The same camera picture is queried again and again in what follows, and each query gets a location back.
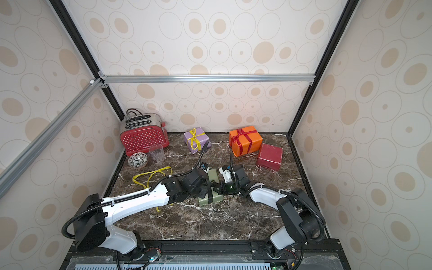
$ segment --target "red toaster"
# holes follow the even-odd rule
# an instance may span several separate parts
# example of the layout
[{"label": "red toaster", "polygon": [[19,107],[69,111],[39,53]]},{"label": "red toaster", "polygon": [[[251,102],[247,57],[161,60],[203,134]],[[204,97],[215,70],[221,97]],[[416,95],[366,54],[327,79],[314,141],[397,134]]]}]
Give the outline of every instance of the red toaster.
[{"label": "red toaster", "polygon": [[157,114],[142,114],[136,109],[128,109],[121,122],[120,140],[126,149],[126,155],[148,152],[153,144],[169,145],[165,122]]}]

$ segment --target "bow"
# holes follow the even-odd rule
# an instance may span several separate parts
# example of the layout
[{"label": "bow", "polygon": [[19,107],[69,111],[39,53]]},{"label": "bow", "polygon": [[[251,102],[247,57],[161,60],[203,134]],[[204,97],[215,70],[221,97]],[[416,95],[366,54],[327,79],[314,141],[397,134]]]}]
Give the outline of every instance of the bow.
[{"label": "bow", "polygon": [[205,132],[197,135],[197,129],[193,128],[192,130],[189,131],[189,133],[192,134],[192,137],[188,139],[188,140],[191,140],[191,148],[192,148],[192,150],[198,149],[198,151],[201,151],[201,143],[197,139],[197,136],[205,135]]},{"label": "bow", "polygon": [[244,131],[243,129],[241,129],[241,128],[238,128],[238,129],[236,129],[236,130],[237,130],[237,135],[231,137],[231,143],[237,143],[237,145],[238,145],[239,148],[240,148],[240,154],[243,153],[243,146],[241,145],[241,142],[240,142],[239,137],[240,137],[241,135],[244,135],[245,138],[249,141],[249,147],[248,147],[248,151],[247,151],[247,153],[248,153],[248,152],[251,150],[251,147],[252,147],[252,140],[251,140],[251,138],[248,136],[248,134],[251,134],[251,133],[257,133],[258,131],[256,131],[256,130],[251,130],[251,131],[245,132],[245,131]]}]

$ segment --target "yellow ribbon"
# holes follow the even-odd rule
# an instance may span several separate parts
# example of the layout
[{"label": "yellow ribbon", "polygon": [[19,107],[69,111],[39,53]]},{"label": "yellow ribbon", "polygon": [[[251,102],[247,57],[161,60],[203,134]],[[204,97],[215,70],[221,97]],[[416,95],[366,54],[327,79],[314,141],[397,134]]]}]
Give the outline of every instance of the yellow ribbon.
[{"label": "yellow ribbon", "polygon": [[189,131],[189,133],[192,134],[192,137],[188,139],[188,140],[191,140],[192,150],[198,149],[198,151],[201,151],[201,143],[200,143],[200,141],[198,141],[197,136],[205,135],[205,132],[197,135],[197,129],[193,128],[192,130]]},{"label": "yellow ribbon", "polygon": [[[132,177],[132,181],[133,181],[135,184],[142,185],[144,188],[150,188],[150,186],[149,186],[150,178],[151,178],[155,173],[157,173],[157,172],[160,172],[160,173],[162,173],[162,174],[165,176],[165,173],[164,173],[163,171],[164,171],[164,170],[167,170],[167,169],[171,169],[171,174],[172,174],[172,168],[171,168],[170,166],[166,166],[166,167],[163,167],[163,168],[157,169],[157,170],[155,170],[155,171],[151,171],[151,172],[144,172],[144,173],[140,173],[139,175],[135,175],[134,177]],[[140,176],[142,176],[142,175],[147,175],[147,174],[149,174],[149,173],[151,173],[151,175],[150,175],[149,179],[147,179],[147,185],[145,185],[145,184],[143,184],[143,183],[140,183],[140,182],[138,182],[138,181],[136,180],[138,177],[140,177]]]}]

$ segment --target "orange gift box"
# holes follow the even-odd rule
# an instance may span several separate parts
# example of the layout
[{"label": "orange gift box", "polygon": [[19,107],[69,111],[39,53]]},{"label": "orange gift box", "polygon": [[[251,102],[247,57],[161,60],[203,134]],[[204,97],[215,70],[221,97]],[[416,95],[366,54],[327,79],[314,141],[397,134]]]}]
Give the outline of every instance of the orange gift box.
[{"label": "orange gift box", "polygon": [[229,132],[229,145],[235,156],[242,156],[258,151],[263,138],[254,126],[239,128]]}]

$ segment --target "green gift box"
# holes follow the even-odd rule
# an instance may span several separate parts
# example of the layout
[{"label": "green gift box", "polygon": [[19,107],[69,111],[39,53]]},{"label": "green gift box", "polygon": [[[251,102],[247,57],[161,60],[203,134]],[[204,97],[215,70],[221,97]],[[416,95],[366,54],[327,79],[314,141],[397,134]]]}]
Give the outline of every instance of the green gift box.
[{"label": "green gift box", "polygon": [[[216,183],[219,183],[219,178],[216,169],[209,170],[208,176],[210,182],[214,180]],[[214,192],[213,188],[212,188],[212,195],[213,195],[213,201],[211,201],[210,199],[211,201],[210,203],[218,203],[223,200],[223,195],[219,195],[217,192]],[[207,194],[204,197],[204,199],[198,198],[198,202],[200,203],[200,206],[209,204],[209,195]]]}]

